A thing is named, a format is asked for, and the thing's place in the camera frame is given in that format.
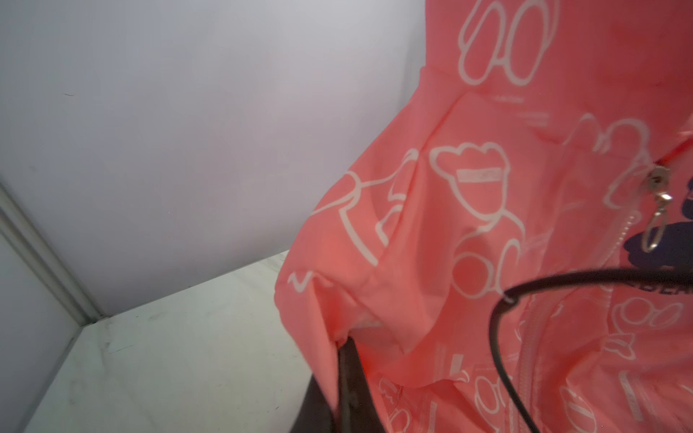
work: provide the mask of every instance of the black object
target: black object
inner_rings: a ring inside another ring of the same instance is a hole
[[[334,419],[315,377],[310,378],[301,410],[290,433],[386,433],[368,389],[366,375],[351,338],[337,352],[339,418]]]
[[[686,294],[693,294],[693,273],[678,271],[643,270],[643,269],[600,269],[585,272],[549,276],[516,285],[505,292],[505,295],[493,308],[489,320],[489,345],[491,357],[498,371],[501,382],[507,389],[510,399],[525,420],[530,432],[540,433],[534,420],[529,415],[520,396],[513,387],[505,371],[498,346],[498,329],[502,316],[515,308],[520,299],[528,294],[558,290],[568,287],[595,284],[625,283],[633,286],[661,285],[677,287]],[[310,379],[308,390],[290,433],[385,433],[378,413],[373,404],[366,376],[358,357],[356,344],[349,338],[337,352],[339,362],[339,415],[335,419],[325,401],[315,378]]]
[[[503,366],[502,358],[500,357],[500,347],[498,346],[498,329],[500,320],[503,315],[515,308],[520,299],[528,294],[544,292],[546,290],[564,289],[580,285],[595,285],[595,284],[612,284],[625,283],[629,285],[662,285],[665,287],[685,288],[682,293],[693,294],[690,288],[693,286],[693,273],[691,272],[675,272],[675,271],[658,271],[658,270],[642,270],[642,269],[600,269],[595,271],[571,272],[568,274],[548,276],[539,280],[533,280],[529,283],[516,285],[505,291],[505,295],[501,298],[491,312],[489,320],[489,345],[491,346],[491,357],[495,364],[495,369],[498,371],[500,381],[503,382],[507,389],[510,399],[518,409],[518,413],[522,415],[525,423],[532,433],[540,433],[539,428],[534,423],[534,420],[529,415],[527,408],[522,403],[520,396],[513,387],[513,383],[508,377],[508,373]]]

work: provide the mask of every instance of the zipper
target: zipper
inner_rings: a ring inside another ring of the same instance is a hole
[[[537,305],[532,309],[531,314],[528,314],[529,317],[526,322],[527,327],[525,328],[525,336],[523,337],[522,346],[520,347],[520,356],[518,357],[517,384],[518,394],[520,394],[522,401],[525,402],[527,410],[530,413],[532,412],[532,385],[535,360],[544,327],[551,317],[551,314],[556,310],[558,304],[572,293],[572,291],[573,290],[559,290],[541,295],[544,299],[537,300]],[[520,432],[529,431],[519,412],[516,411],[514,418],[515,425],[518,426]]]
[[[631,226],[635,222],[635,209],[638,207],[641,199],[647,193],[651,193],[655,199],[656,210],[650,218],[647,229],[642,236],[642,249],[645,252],[653,251],[662,239],[664,230],[667,226],[667,205],[673,200],[671,195],[669,195],[669,175],[670,170],[664,165],[655,165],[654,168],[647,174],[644,181],[641,183],[641,187],[636,191],[633,199],[629,201],[629,205],[624,208],[626,217],[617,218],[617,221],[621,221],[616,233],[618,237],[615,242],[610,244],[610,247],[606,248],[606,254],[598,256],[599,258],[591,264],[591,266],[602,267],[606,261],[614,254],[617,248],[619,248],[626,234],[630,230]],[[650,241],[651,232],[654,230],[655,224],[661,222],[657,227],[657,232],[655,236]],[[522,346],[520,347],[520,356],[518,358],[517,372],[518,372],[518,394],[527,405],[527,410],[531,412],[532,410],[532,385],[534,383],[534,368],[536,366],[536,356],[538,353],[539,343],[543,336],[543,330],[546,326],[547,321],[551,317],[551,314],[556,310],[558,304],[564,300],[573,290],[561,290],[557,292],[548,292],[543,295],[543,299],[537,300],[536,305],[532,308],[532,311],[527,311],[527,327],[525,331],[525,337],[522,341]],[[515,413],[514,422],[518,426],[520,432],[527,432],[527,426],[523,422],[522,417],[519,413]]]

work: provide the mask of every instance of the white trim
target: white trim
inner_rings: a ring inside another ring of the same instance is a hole
[[[104,317],[2,185],[0,234],[77,323],[84,326]]]

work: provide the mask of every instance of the white wall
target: white wall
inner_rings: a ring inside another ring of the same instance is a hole
[[[274,306],[282,261],[87,326],[24,433],[288,433],[312,373]]]
[[[0,181],[108,313],[282,251],[416,88],[423,3],[3,2]]]
[[[28,420],[78,329],[0,235],[0,432]]]

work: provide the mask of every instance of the white cartoon print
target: white cartoon print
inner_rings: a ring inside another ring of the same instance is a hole
[[[405,421],[404,427],[402,427],[401,429],[397,430],[394,433],[407,433],[407,429],[409,428],[409,424],[412,422],[412,415],[406,409],[395,409],[394,411],[392,411],[392,413],[390,414],[390,416],[387,420],[390,422],[390,425],[392,425],[393,421],[396,420],[398,417],[399,418],[404,417],[406,421]]]
[[[459,31],[459,39],[457,41],[459,49],[461,51],[458,64],[459,76],[465,83],[472,86],[478,86],[489,77],[489,74],[491,73],[493,67],[500,66],[505,71],[505,75],[508,77],[508,81],[510,83],[516,86],[528,85],[529,82],[532,81],[532,78],[534,78],[536,70],[539,68],[539,64],[541,63],[541,59],[544,56],[544,52],[547,50],[547,48],[549,48],[551,41],[554,39],[554,36],[556,35],[560,9],[560,4],[558,0],[556,0],[554,4],[553,16],[551,16],[549,12],[549,6],[546,4],[545,0],[525,0],[517,9],[517,11],[515,11],[515,15],[513,16],[513,19],[510,22],[510,29],[508,30],[507,36],[505,35],[507,25],[507,14],[505,12],[505,7],[498,0],[492,1],[491,4],[489,4],[486,7],[486,10],[479,19],[479,22],[477,23],[476,27],[474,28],[474,30],[472,30],[471,35],[467,36],[467,28],[471,24],[474,16],[479,11],[479,6],[481,2],[482,0],[477,0],[474,7],[472,8],[472,11],[469,13],[469,16],[464,20],[464,24],[462,24],[462,29]],[[532,65],[532,70],[527,74],[526,77],[518,77],[515,74],[515,71],[513,71],[513,67],[511,64],[513,43],[515,42],[515,35],[517,33],[520,21],[529,9],[535,7],[541,13],[541,45],[539,46],[539,52],[536,55],[534,64]],[[496,37],[493,54],[491,54],[491,58],[489,59],[489,64],[486,66],[486,70],[484,71],[482,76],[478,78],[473,78],[469,76],[469,73],[466,70],[465,60],[467,54],[469,53],[472,45],[474,44],[474,41],[476,40],[479,34],[479,31],[481,30],[481,27],[484,25],[484,22],[488,18],[491,11],[495,12],[498,16],[498,36]]]
[[[597,433],[597,417],[581,396],[568,387],[559,389],[568,422],[578,433]]]
[[[298,293],[303,293],[303,291],[308,287],[308,282],[313,277],[313,271],[308,271],[304,275],[303,281],[299,281],[296,277],[296,272],[292,272],[289,278],[286,280],[287,283],[292,283],[294,285],[294,290]]]
[[[515,328],[515,337],[517,337],[520,343],[522,342],[522,334],[524,333],[524,329],[522,333],[520,333],[520,329],[523,328],[525,324],[527,324],[526,320],[520,320],[518,323],[518,327]]]
[[[563,307],[565,307],[565,305],[563,304],[563,301],[559,302],[559,306],[556,307],[556,311],[554,311],[554,314],[551,315],[551,318],[554,318],[557,315],[560,315],[561,311],[563,311]]]
[[[611,322],[616,332],[604,340],[604,350],[625,360],[634,360],[635,332],[668,328],[681,318],[682,311],[681,302],[671,303],[660,310],[645,298],[630,298],[617,304],[611,310]]]
[[[496,379],[495,383],[484,376],[477,376],[476,379],[474,379],[474,404],[479,411],[479,415],[481,415],[484,421],[486,421],[486,423],[493,429],[495,433],[500,431],[500,426],[503,424],[505,419],[505,413],[503,412],[502,408],[507,406],[500,390],[500,378]],[[482,392],[484,395],[488,396],[489,391],[493,396],[492,407],[486,406],[484,399],[481,397]]]
[[[438,403],[431,400],[431,408],[428,411],[428,433],[435,433],[435,413],[438,411]]]
[[[435,356],[433,357],[433,381],[443,380],[445,376],[445,364],[448,359],[447,357],[448,347],[440,342],[435,345]]]
[[[623,392],[626,394],[626,401],[628,402],[628,407],[631,408],[633,419],[638,422],[642,422],[642,410],[640,409],[640,404],[638,403],[638,397],[635,396],[633,387],[628,381],[628,371],[620,371],[618,373],[618,381],[621,382],[621,388],[623,388]]]
[[[399,396],[400,390],[401,387],[398,387],[386,378],[380,378],[380,382],[378,382],[378,391],[388,399],[391,405],[394,404],[394,397]]]
[[[356,249],[358,249],[358,251],[364,256],[364,258],[371,265],[377,266],[378,265],[378,258],[375,256],[375,254],[373,254],[371,249],[368,248],[368,246],[366,246],[366,243],[362,239],[362,236],[360,236],[359,233],[356,232],[356,229],[354,229],[354,226],[353,226],[353,224],[351,224],[351,220],[349,219],[349,210],[352,209],[354,206],[356,206],[356,204],[358,204],[358,202],[361,198],[361,191],[364,188],[369,188],[372,186],[381,185],[381,184],[385,184],[387,182],[393,181],[393,179],[395,179],[397,174],[400,173],[402,168],[407,163],[410,163],[412,161],[416,161],[418,158],[419,158],[419,151],[416,149],[409,149],[405,153],[404,158],[402,159],[402,163],[397,168],[397,170],[395,170],[394,173],[392,173],[389,176],[386,176],[382,179],[362,181],[361,178],[359,178],[359,176],[356,173],[354,173],[353,171],[346,172],[346,175],[350,176],[354,180],[353,190],[348,192],[343,197],[341,197],[341,198],[339,198],[339,199],[337,199],[331,203],[328,203],[324,206],[321,206],[318,209],[315,209],[313,211],[313,213],[311,213],[310,216],[324,212],[327,209],[333,208],[334,206],[344,205],[344,206],[339,208],[338,212],[340,214],[340,218],[342,220],[342,224],[344,225],[344,229],[346,230],[346,233],[349,235],[351,242],[353,242]],[[382,220],[378,221],[374,227],[374,231],[375,231],[378,239],[383,243],[384,246],[388,245],[389,239],[387,238],[387,235],[383,231],[383,225],[395,213],[399,213],[402,211],[403,202],[407,199],[407,195],[404,193],[393,193],[393,187],[394,187],[394,182],[392,182],[392,186],[390,186],[390,189],[387,193],[387,200],[388,200],[388,202],[393,202],[393,206],[387,212],[385,217]]]
[[[299,280],[299,277],[296,272],[292,272],[289,275],[289,278],[286,279],[286,283],[291,283],[294,286],[294,290],[296,290],[296,292],[303,293],[306,287],[308,287],[308,283],[311,279],[317,279],[320,282],[320,284],[325,288],[330,288],[335,285],[332,281],[328,280],[320,274],[313,273],[313,271],[307,271],[304,274],[304,279],[302,281]]]
[[[534,251],[535,249],[541,249],[541,251],[543,251],[551,240],[551,236],[553,234],[554,230],[550,229],[549,231],[525,239],[521,246],[523,254],[528,254],[530,251]]]
[[[602,198],[602,202],[610,209],[620,209],[623,204],[616,204],[612,201],[614,192],[628,179],[629,176],[642,177],[651,167],[652,158],[647,149],[650,132],[647,124],[636,118],[622,118],[611,123],[606,129],[602,129],[599,121],[592,113],[585,113],[577,121],[577,124],[561,145],[567,145],[574,138],[575,134],[583,124],[593,125],[597,129],[595,144],[592,147],[593,152],[606,154],[611,149],[611,136],[618,128],[627,127],[634,130],[638,134],[638,151],[633,156],[631,163],[623,173],[620,173],[611,182],[606,189],[606,194]]]
[[[450,361],[449,376],[454,378],[455,382],[469,383],[469,373],[462,369],[462,361],[464,361],[464,355],[461,353],[453,354],[453,358]]]
[[[489,152],[497,154],[503,163],[502,167],[491,167],[491,168],[481,168],[478,170],[474,169],[461,169],[456,170],[456,175],[446,172],[439,164],[438,158],[442,154],[454,154],[458,157],[463,157],[465,152],[481,152],[483,154],[488,154]],[[516,225],[521,233],[522,239],[525,237],[525,225],[514,213],[506,208],[507,197],[508,197],[508,175],[510,173],[510,160],[503,150],[503,148],[493,142],[486,142],[481,146],[475,145],[474,143],[462,143],[457,147],[453,146],[441,146],[439,148],[433,148],[429,154],[429,162],[431,168],[438,176],[442,177],[448,182],[450,189],[455,196],[455,199],[465,208],[469,213],[474,215],[474,217],[479,220],[485,221],[486,224],[481,225],[476,230],[471,233],[462,236],[457,243],[457,248],[463,247],[465,241],[476,238],[483,235],[484,233],[490,232],[494,227],[498,225],[501,219],[506,218],[508,221]],[[464,197],[464,194],[459,189],[459,184],[468,183],[489,183],[489,182],[500,182],[500,203],[496,210],[490,213],[481,212],[469,203],[469,201]],[[459,252],[453,259],[453,268],[464,259],[473,258],[480,261],[486,267],[486,282],[484,287],[476,293],[468,293],[463,290],[453,278],[452,285],[456,291],[458,291],[462,296],[468,299],[478,299],[483,297],[488,293],[499,293],[502,294],[503,290],[501,287],[500,277],[505,263],[505,257],[510,249],[515,249],[518,257],[520,255],[520,240],[516,238],[508,239],[500,252],[500,257],[497,263],[493,263],[491,259],[484,257],[483,255],[475,251],[464,251]]]

